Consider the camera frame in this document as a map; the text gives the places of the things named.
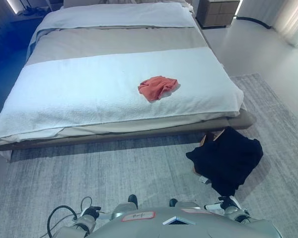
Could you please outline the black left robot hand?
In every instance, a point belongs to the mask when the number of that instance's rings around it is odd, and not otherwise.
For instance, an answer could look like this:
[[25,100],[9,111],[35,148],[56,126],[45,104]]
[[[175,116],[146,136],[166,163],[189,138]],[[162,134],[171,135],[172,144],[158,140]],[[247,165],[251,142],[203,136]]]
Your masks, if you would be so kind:
[[88,208],[84,209],[81,213],[81,217],[85,215],[90,215],[96,220],[99,217],[99,211],[101,207],[99,206],[89,206]]

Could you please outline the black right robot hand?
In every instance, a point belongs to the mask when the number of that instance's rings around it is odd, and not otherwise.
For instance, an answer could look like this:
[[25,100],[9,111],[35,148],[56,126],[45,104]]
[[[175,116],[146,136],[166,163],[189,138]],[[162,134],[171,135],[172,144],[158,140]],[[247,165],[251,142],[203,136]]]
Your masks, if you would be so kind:
[[219,202],[213,204],[206,204],[204,209],[207,211],[226,210],[228,207],[235,207],[241,209],[241,206],[234,196],[220,196]]

